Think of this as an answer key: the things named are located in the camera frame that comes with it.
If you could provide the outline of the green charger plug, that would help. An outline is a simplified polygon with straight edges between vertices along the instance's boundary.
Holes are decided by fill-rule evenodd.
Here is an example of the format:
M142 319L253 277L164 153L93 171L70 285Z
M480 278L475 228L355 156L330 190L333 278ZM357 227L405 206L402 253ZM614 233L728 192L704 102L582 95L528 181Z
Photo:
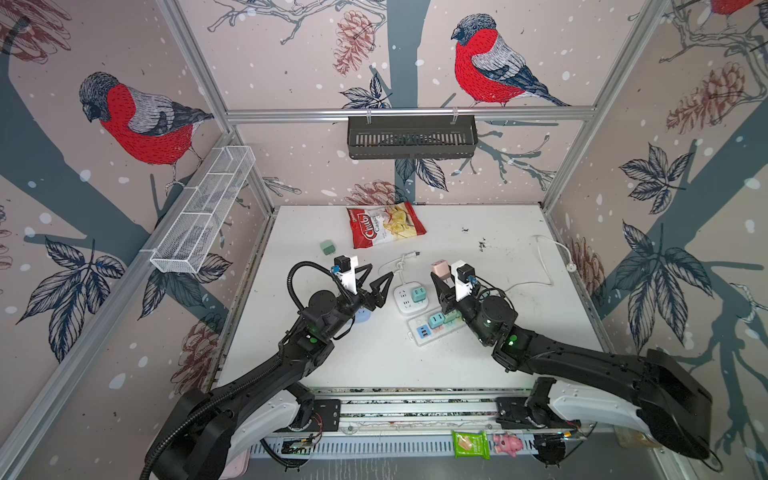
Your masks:
M459 313L456 310L451 310L448 313L444 314L444 323L448 324L456 320L456 318L459 316Z

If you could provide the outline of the teal charger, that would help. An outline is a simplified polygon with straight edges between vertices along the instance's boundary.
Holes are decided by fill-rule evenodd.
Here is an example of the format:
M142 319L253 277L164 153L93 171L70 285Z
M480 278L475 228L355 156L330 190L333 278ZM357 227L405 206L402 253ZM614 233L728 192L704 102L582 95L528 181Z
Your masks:
M427 292L423 286L414 287L411 291L411 299L414 303L421 303L427 299Z

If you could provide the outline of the light green charger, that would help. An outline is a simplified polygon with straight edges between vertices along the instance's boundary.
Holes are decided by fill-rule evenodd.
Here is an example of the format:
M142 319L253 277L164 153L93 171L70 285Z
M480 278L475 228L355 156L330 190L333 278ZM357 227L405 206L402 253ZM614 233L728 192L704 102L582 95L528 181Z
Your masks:
M335 244L331 240L322 241L320 249L325 256L330 256L336 252Z

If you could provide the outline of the pink charger plug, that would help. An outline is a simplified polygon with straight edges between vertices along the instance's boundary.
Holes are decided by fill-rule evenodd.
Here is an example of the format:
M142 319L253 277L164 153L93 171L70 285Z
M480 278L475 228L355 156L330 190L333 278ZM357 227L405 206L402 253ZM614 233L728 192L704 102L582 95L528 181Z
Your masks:
M438 260L431 265L431 270L434 275L440 279L446 279L451 276L450 265L446 260Z

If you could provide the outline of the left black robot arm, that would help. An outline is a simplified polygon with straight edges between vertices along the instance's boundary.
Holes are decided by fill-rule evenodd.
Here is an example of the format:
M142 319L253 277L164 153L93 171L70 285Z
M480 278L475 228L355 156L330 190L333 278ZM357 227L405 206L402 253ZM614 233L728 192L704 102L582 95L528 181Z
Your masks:
M293 285L295 274L311 268L330 278L335 290L315 292L302 302ZM179 399L144 459L140 478L218 479L236 457L236 431L259 408L280 393L292 396L292 414L274 421L276 430L298 428L313 414L313 394L301 381L319 368L346 336L361 309L383 307L394 278L387 273L363 286L372 267L356 266L344 255L331 268L300 261L288 272L286 288L298 317L277 344L274 355L239 378L209 392L187 391Z

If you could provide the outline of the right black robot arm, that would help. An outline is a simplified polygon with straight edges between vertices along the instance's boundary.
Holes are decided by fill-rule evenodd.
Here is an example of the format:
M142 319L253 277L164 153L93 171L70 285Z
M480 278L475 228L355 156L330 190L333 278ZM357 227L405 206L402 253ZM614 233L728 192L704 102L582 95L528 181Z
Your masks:
M458 311L496 363L535 376L526 401L534 425L596 421L639 431L688 458L709 458L712 396L667 353L589 350L520 327L507 295L482 287L468 265L430 277L442 311Z

